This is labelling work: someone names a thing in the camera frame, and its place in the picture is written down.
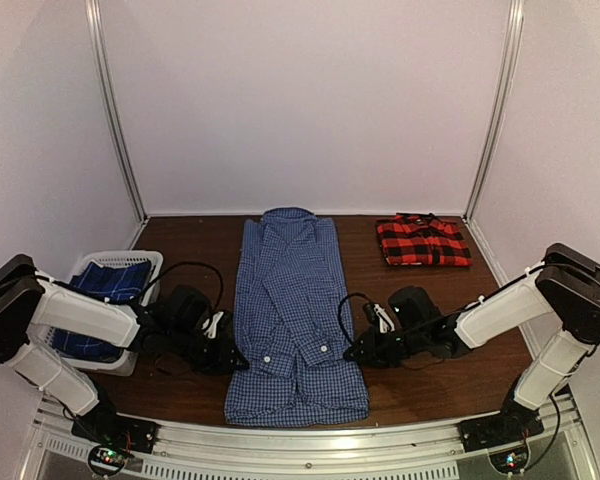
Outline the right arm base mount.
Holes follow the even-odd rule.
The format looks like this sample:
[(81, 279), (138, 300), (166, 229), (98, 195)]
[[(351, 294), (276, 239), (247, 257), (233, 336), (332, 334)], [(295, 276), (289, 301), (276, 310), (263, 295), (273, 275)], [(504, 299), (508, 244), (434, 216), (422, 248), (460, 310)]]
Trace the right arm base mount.
[(514, 391), (514, 387), (509, 390), (498, 412), (459, 423), (465, 452), (522, 442), (544, 432), (539, 410), (531, 410), (516, 402)]

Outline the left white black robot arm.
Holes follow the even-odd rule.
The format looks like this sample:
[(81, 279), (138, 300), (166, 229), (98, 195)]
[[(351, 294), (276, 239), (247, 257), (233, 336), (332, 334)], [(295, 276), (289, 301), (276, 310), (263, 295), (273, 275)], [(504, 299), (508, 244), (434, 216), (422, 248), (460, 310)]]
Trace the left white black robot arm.
[(43, 325), (103, 340), (135, 353), (172, 353), (206, 375), (246, 370), (232, 315), (199, 290), (176, 287), (163, 300), (112, 300), (85, 293), (39, 272), (27, 255), (0, 268), (0, 365), (55, 397), (103, 444), (117, 442), (124, 424), (106, 393), (30, 333)]

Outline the blue small-check long sleeve shirt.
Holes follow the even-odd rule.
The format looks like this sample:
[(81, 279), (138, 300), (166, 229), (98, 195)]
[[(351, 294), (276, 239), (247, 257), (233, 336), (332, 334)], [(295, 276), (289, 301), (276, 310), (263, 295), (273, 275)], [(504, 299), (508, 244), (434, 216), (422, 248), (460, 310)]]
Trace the blue small-check long sleeve shirt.
[(362, 372), (343, 359), (353, 335), (347, 294), (332, 219), (280, 207), (245, 222), (233, 326), (249, 367), (229, 384), (228, 424), (299, 428), (368, 417)]

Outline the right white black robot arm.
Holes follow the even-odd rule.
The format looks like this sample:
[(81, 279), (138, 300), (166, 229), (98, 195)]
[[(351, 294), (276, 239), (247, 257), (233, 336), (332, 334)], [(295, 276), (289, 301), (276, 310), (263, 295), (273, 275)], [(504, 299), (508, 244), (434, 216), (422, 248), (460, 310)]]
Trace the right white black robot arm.
[(364, 310), (369, 327), (349, 339), (343, 357), (376, 368), (397, 367), (423, 352), (442, 360), (460, 358), (523, 324), (556, 320), (557, 331), (493, 419), (493, 433), (510, 442), (600, 345), (600, 264), (555, 243), (522, 275), (452, 312), (442, 313), (428, 292), (415, 286), (394, 292), (386, 307), (367, 301)]

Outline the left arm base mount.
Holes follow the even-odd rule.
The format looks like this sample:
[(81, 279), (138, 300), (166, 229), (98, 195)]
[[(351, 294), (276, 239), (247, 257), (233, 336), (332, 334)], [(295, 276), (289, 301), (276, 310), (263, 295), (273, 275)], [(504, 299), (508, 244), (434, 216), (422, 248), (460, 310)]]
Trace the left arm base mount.
[(96, 405), (83, 415), (69, 409), (63, 402), (63, 414), (72, 421), (74, 436), (91, 440), (122, 453), (150, 454), (156, 441), (158, 424), (120, 415), (104, 391), (98, 391)]

